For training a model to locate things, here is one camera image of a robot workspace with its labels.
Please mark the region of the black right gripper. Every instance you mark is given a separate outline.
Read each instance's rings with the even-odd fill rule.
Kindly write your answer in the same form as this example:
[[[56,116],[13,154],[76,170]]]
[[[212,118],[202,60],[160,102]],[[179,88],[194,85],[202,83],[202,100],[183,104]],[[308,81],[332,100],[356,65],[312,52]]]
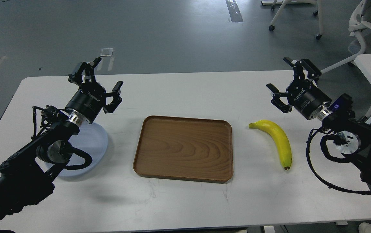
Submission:
[[[318,84],[322,72],[309,59],[284,57],[283,60],[293,68],[294,80],[286,89],[287,93],[280,92],[272,83],[266,84],[272,93],[271,103],[283,113],[291,112],[294,107],[305,119],[315,118],[321,109],[332,103],[332,99],[312,82]],[[287,98],[289,104],[280,98]]]

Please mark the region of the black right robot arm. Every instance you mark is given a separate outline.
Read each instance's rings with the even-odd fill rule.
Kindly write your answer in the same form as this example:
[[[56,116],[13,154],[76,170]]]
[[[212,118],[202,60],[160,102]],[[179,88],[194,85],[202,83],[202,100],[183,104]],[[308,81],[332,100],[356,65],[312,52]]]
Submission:
[[[336,163],[353,164],[360,170],[361,181],[371,185],[371,124],[355,119],[351,96],[342,94],[332,102],[313,84],[322,73],[310,60],[297,61],[288,57],[283,60],[293,68],[293,81],[284,92],[267,84],[272,92],[271,103],[283,113],[295,108],[306,120],[317,118],[322,123],[320,128],[310,131],[307,140],[306,158],[311,171],[329,188],[371,195],[371,191],[355,191],[329,183],[316,173],[310,157],[311,141],[317,133],[322,133],[320,147],[323,155]]]

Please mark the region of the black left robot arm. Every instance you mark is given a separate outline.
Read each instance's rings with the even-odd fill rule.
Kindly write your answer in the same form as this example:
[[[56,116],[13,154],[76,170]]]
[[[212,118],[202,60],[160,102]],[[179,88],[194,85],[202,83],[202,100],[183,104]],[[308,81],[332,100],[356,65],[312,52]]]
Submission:
[[[53,181],[64,169],[80,170],[93,162],[91,155],[73,147],[69,140],[84,122],[92,124],[101,110],[113,113],[122,102],[122,81],[109,93],[96,81],[94,70],[100,62],[100,57],[81,62],[68,75],[78,90],[65,108],[33,106],[34,121],[36,111],[41,111],[41,130],[34,131],[31,142],[0,165],[0,221],[51,195]]]

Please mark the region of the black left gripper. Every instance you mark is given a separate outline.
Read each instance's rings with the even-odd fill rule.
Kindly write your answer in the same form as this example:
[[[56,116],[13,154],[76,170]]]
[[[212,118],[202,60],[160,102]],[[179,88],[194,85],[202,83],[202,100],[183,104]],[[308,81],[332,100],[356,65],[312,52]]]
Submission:
[[[65,111],[69,114],[72,111],[78,112],[87,119],[89,124],[94,122],[102,108],[106,114],[109,114],[122,103],[120,89],[123,81],[118,81],[110,93],[106,93],[105,88],[96,82],[94,69],[101,60],[101,57],[98,57],[91,62],[80,62],[73,73],[68,75],[68,82],[81,86],[65,106]],[[113,99],[110,104],[105,105],[108,97]]]

